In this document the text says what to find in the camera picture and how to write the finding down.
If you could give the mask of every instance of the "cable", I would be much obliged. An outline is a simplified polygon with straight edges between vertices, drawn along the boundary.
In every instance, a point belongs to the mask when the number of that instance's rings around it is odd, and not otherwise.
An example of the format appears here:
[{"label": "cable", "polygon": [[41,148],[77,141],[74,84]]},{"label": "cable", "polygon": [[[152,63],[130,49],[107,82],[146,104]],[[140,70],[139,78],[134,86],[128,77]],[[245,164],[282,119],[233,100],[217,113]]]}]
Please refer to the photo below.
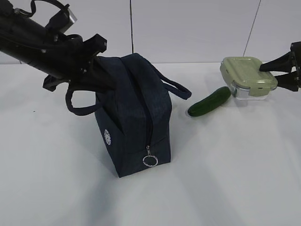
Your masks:
[{"label": "cable", "polygon": [[44,1],[44,2],[50,3],[50,4],[58,7],[59,9],[61,9],[67,15],[67,17],[69,18],[69,11],[68,11],[69,5],[64,6],[62,3],[60,3],[57,0],[32,0],[31,3],[30,3],[32,12],[29,13],[29,12],[23,10],[23,9],[19,9],[20,15],[22,15],[24,17],[28,17],[28,18],[32,17],[37,11],[35,1]]}]

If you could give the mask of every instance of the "metal ring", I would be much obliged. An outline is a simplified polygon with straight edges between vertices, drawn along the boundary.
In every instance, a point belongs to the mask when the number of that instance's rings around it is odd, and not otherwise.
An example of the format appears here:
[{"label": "metal ring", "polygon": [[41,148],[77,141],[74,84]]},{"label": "metal ring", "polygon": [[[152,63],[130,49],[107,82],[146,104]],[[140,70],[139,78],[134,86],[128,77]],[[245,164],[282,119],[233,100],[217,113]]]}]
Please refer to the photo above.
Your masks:
[{"label": "metal ring", "polygon": [[[155,165],[149,165],[149,164],[147,164],[147,163],[145,162],[145,159],[146,159],[146,158],[154,158],[154,159],[156,160],[156,164],[155,164]],[[154,156],[154,155],[147,155],[147,156],[145,156],[145,157],[142,159],[142,161],[143,161],[143,164],[146,165],[147,167],[155,167],[155,166],[157,166],[158,163],[159,163],[158,158],[157,158],[156,156]]]}]

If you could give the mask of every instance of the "zipper pull ring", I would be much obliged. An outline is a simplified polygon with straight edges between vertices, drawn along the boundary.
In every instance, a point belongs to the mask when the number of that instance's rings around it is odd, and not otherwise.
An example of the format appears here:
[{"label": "zipper pull ring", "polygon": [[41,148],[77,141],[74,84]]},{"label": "zipper pull ring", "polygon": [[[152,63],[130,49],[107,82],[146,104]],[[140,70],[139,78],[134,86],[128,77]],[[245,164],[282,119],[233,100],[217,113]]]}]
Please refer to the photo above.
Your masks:
[{"label": "zipper pull ring", "polygon": [[[147,145],[147,146],[146,146],[147,156],[145,156],[145,157],[142,159],[142,162],[143,162],[143,164],[146,165],[147,167],[154,167],[154,166],[157,166],[157,165],[158,165],[159,160],[158,160],[158,158],[157,158],[156,156],[151,155],[151,150],[150,150],[150,149],[151,149],[150,146]],[[156,163],[155,163],[154,165],[149,165],[149,164],[145,161],[147,158],[153,158],[153,159],[156,161]]]}]

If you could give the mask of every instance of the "zipper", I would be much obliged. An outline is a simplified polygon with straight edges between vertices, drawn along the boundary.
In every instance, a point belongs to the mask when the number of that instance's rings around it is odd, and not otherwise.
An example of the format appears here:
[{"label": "zipper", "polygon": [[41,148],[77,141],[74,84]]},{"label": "zipper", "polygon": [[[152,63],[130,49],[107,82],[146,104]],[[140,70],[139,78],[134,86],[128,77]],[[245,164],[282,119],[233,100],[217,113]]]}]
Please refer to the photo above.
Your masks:
[{"label": "zipper", "polygon": [[148,109],[145,99],[143,97],[143,93],[142,90],[139,86],[139,83],[137,81],[137,79],[134,77],[134,75],[130,72],[130,70],[125,66],[126,70],[127,70],[127,74],[129,75],[130,81],[134,87],[134,91],[136,93],[136,96],[138,97],[138,100],[144,110],[144,114],[145,114],[145,118],[146,118],[146,151],[148,156],[151,155],[151,151],[150,151],[150,146],[151,146],[151,136],[153,133],[153,121],[151,118],[151,112]]}]

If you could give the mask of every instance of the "white wall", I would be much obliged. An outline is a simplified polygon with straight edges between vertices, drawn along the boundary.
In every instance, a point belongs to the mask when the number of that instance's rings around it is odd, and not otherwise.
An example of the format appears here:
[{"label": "white wall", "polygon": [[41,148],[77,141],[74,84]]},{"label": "white wall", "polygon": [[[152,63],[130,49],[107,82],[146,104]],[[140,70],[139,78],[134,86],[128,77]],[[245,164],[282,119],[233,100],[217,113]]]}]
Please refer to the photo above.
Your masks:
[{"label": "white wall", "polygon": [[[30,11],[31,0],[10,0],[15,8]],[[67,31],[89,39],[96,33],[108,40],[108,50],[103,56],[123,56],[132,52],[131,29],[128,0],[60,0],[69,3],[78,21]],[[37,1],[37,13],[33,20],[46,25],[58,9],[46,2]],[[19,61],[0,53],[0,63],[19,63]]]},{"label": "white wall", "polygon": [[261,0],[246,56],[270,61],[289,52],[301,41],[300,8],[300,0]]},{"label": "white wall", "polygon": [[[11,0],[30,9],[30,0]],[[260,0],[132,0],[135,52],[153,63],[220,62],[242,56]],[[79,19],[68,33],[108,39],[104,56],[131,53],[129,0],[63,0]],[[269,61],[301,41],[299,0],[261,0],[245,56]],[[45,25],[57,11],[37,1],[34,20]],[[0,64],[19,63],[0,53]]]},{"label": "white wall", "polygon": [[242,56],[259,0],[133,0],[135,51],[155,63]]}]

